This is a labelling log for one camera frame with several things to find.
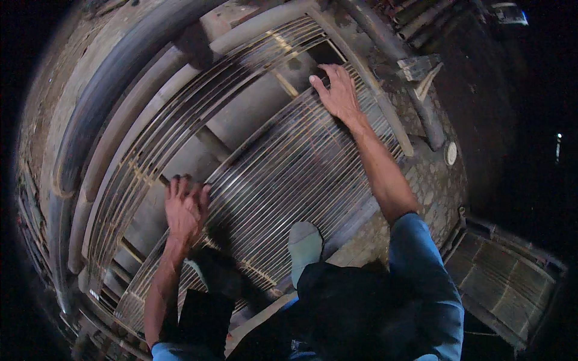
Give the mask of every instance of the light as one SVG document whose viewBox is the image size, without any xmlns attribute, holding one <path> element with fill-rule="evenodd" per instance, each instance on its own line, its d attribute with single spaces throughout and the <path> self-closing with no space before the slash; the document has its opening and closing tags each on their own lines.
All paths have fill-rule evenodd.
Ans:
<svg viewBox="0 0 578 361">
<path fill-rule="evenodd" d="M 524 18 L 522 21 L 522 25 L 528 25 L 528 18 L 526 18 L 526 13 L 522 12 L 522 17 Z"/>
</svg>

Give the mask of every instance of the left hand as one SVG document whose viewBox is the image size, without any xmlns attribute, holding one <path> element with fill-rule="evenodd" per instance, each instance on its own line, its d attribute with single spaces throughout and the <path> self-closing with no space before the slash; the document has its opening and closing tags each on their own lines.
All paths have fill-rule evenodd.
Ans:
<svg viewBox="0 0 578 361">
<path fill-rule="evenodd" d="M 187 193 L 188 177 L 175 176 L 165 189 L 166 220 L 169 238 L 174 239 L 183 251 L 201 234 L 209 215 L 209 185 L 194 183 Z"/>
</svg>

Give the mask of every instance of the blue sleeve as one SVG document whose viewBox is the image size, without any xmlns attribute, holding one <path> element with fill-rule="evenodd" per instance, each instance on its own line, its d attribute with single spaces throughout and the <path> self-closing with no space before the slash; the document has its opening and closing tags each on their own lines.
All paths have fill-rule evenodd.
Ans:
<svg viewBox="0 0 578 361">
<path fill-rule="evenodd" d="M 406 214 L 391 230 L 390 271 L 411 283 L 423 301 L 417 359 L 458 361 L 464 340 L 464 308 L 429 229 L 417 214 Z"/>
<path fill-rule="evenodd" d="M 158 343 L 150 350 L 153 361 L 218 361 L 205 346 Z"/>
</svg>

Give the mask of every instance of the gray shoe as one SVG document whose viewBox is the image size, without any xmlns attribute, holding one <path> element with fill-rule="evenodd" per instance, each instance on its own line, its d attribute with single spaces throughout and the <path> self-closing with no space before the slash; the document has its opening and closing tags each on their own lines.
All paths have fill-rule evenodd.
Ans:
<svg viewBox="0 0 578 361">
<path fill-rule="evenodd" d="M 291 254 L 291 280 L 297 289 L 299 278 L 305 266 L 319 262 L 323 239 L 313 224 L 297 222 L 289 231 L 289 253 Z"/>
</svg>

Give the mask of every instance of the forearm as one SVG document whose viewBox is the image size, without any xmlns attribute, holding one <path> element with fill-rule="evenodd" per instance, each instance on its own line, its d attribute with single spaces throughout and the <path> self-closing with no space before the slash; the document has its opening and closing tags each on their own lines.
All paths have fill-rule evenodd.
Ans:
<svg viewBox="0 0 578 361">
<path fill-rule="evenodd" d="M 419 204 L 391 153 L 377 137 L 364 114 L 349 120 L 373 196 L 387 222 L 405 213 L 417 212 Z"/>
<path fill-rule="evenodd" d="M 169 237 L 144 303 L 144 335 L 150 348 L 160 339 L 165 321 L 176 323 L 176 298 L 185 255 L 178 242 Z"/>
</svg>

